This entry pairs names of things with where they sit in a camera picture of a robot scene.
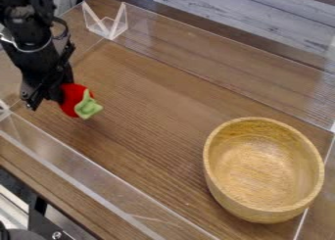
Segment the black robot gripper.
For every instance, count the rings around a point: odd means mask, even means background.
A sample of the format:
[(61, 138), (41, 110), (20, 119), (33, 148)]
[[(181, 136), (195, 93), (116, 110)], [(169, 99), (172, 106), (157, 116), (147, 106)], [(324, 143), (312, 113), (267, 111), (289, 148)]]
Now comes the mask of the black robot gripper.
[(68, 24), (53, 18), (50, 25), (32, 19), (8, 23), (0, 31), (0, 44), (21, 72), (21, 100), (36, 110), (44, 100), (64, 101), (61, 85), (73, 83), (69, 58), (74, 51)]

